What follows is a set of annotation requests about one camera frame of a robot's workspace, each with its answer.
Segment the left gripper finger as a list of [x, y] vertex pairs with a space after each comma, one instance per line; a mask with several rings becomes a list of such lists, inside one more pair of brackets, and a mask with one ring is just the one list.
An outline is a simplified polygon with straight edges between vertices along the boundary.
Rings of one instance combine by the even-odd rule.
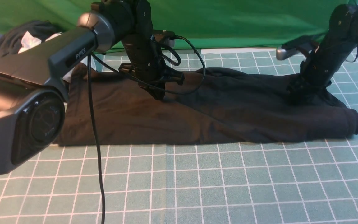
[[163, 100], [165, 96], [165, 82], [147, 82], [146, 91], [155, 100]]

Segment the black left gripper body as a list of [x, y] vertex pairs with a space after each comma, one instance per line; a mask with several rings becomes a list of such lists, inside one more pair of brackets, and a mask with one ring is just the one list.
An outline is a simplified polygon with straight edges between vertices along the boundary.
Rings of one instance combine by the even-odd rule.
[[164, 69], [170, 69], [162, 57], [164, 44], [156, 42], [153, 31], [142, 34], [131, 31], [121, 41], [129, 63], [122, 63], [118, 71], [128, 74], [142, 82], [162, 82]]

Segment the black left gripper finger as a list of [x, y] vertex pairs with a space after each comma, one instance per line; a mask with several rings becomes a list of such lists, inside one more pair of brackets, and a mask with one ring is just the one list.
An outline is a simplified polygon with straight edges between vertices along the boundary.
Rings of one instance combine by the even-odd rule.
[[176, 82], [178, 85], [183, 85], [185, 80], [184, 73], [175, 69], [164, 69], [162, 73], [162, 82]]

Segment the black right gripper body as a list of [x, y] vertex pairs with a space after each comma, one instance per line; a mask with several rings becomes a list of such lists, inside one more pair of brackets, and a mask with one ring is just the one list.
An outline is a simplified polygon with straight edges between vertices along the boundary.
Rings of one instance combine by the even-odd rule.
[[291, 100], [312, 100], [331, 82], [331, 47], [313, 49], [300, 65], [300, 72], [287, 87]]

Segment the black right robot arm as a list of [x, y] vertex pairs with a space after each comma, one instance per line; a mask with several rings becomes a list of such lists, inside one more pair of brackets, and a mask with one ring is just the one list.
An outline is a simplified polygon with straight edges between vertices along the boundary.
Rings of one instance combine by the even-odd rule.
[[319, 35], [303, 35], [284, 43], [276, 50], [277, 60], [285, 60], [301, 53], [299, 75], [287, 90], [293, 101], [312, 98], [331, 84], [334, 74], [358, 48], [358, 4], [338, 5], [329, 19], [328, 31], [320, 43]]

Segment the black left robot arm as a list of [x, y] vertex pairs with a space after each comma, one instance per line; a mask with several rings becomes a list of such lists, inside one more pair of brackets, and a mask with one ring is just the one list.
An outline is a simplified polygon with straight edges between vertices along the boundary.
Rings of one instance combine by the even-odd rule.
[[77, 27], [23, 53], [0, 58], [0, 175], [12, 172], [59, 135], [68, 91], [63, 77], [85, 57], [121, 42], [130, 63], [118, 75], [138, 82], [156, 100], [165, 83], [184, 75], [165, 64], [173, 32], [154, 30], [146, 0], [102, 0], [82, 14]]

